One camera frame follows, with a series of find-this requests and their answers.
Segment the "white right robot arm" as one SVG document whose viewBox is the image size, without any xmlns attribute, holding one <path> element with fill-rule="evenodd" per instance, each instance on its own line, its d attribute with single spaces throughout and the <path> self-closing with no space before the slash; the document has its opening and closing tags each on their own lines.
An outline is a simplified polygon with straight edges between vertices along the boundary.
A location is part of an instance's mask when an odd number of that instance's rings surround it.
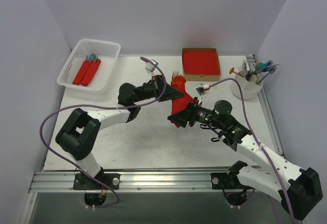
<svg viewBox="0 0 327 224">
<path fill-rule="evenodd" d="M 289 214 L 304 220 L 322 200 L 319 174 L 312 168 L 303 169 L 260 142 L 254 133 L 231 115 L 232 105 L 219 100 L 213 109 L 201 106 L 197 99 L 177 98 L 172 101 L 168 120 L 177 127 L 200 123 L 217 135 L 217 140 L 261 167 L 252 168 L 237 161 L 227 171 L 227 183 L 237 188 L 247 186 L 279 201 Z"/>
</svg>

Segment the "white plastic basket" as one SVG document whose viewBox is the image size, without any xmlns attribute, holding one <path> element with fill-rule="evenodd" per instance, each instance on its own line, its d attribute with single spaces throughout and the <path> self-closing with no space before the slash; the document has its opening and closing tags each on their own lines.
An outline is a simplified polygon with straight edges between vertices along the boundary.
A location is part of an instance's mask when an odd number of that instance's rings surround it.
<svg viewBox="0 0 327 224">
<path fill-rule="evenodd" d="M 108 87 L 121 45 L 82 39 L 74 47 L 57 77 L 61 86 L 90 94 L 103 94 Z"/>
</svg>

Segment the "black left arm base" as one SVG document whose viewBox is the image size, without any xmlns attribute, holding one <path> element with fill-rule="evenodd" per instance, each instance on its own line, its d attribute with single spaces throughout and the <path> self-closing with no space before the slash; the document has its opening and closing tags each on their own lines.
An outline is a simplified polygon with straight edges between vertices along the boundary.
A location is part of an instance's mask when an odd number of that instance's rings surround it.
<svg viewBox="0 0 327 224">
<path fill-rule="evenodd" d="M 95 181 L 83 173 L 75 175 L 73 190 L 83 191 L 82 200 L 90 208 L 106 208 L 119 203 L 116 190 L 120 187 L 121 175 L 118 173 L 100 172 Z"/>
</svg>

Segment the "orange plastic spoon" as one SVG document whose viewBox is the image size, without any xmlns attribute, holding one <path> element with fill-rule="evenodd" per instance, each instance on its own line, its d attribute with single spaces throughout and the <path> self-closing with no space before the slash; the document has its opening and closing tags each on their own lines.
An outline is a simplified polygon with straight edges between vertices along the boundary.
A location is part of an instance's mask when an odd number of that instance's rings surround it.
<svg viewBox="0 0 327 224">
<path fill-rule="evenodd" d="M 183 78 L 180 75 L 178 75 L 177 77 L 175 77 L 171 81 L 171 86 L 174 86 L 174 85 L 182 85 L 182 84 L 183 84 Z"/>
</svg>

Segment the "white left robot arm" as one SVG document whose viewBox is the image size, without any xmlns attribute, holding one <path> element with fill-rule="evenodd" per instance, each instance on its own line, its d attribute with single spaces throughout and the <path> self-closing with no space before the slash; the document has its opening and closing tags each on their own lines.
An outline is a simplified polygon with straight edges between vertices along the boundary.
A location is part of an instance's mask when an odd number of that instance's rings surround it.
<svg viewBox="0 0 327 224">
<path fill-rule="evenodd" d="M 161 75 L 141 86 L 124 83 L 120 86 L 118 108 L 112 110 L 72 111 L 55 141 L 86 172 L 85 183 L 92 189 L 103 184 L 103 168 L 92 154 L 98 132 L 104 128 L 133 121 L 141 107 L 136 102 L 157 98 L 159 102 L 182 98 L 183 92 L 173 88 Z"/>
</svg>

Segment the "red paper napkin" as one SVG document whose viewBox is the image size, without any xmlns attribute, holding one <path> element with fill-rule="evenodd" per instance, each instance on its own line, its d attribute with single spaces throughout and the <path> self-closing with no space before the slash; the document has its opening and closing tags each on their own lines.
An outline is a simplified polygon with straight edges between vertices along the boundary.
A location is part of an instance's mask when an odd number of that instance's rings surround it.
<svg viewBox="0 0 327 224">
<path fill-rule="evenodd" d="M 172 100 L 172 111 L 171 111 L 172 115 L 185 109 L 188 106 L 189 102 L 194 100 L 194 98 L 186 92 L 185 84 L 171 86 L 184 93 L 183 98 Z"/>
</svg>

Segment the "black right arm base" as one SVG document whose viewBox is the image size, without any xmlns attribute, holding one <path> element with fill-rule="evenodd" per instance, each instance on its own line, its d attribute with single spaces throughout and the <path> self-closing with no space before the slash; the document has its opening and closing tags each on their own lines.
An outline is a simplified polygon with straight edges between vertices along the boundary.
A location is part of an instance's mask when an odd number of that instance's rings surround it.
<svg viewBox="0 0 327 224">
<path fill-rule="evenodd" d="M 242 185 L 232 173 L 211 173 L 213 190 L 222 190 L 227 204 L 232 209 L 240 209 L 254 195 L 255 189 Z"/>
</svg>

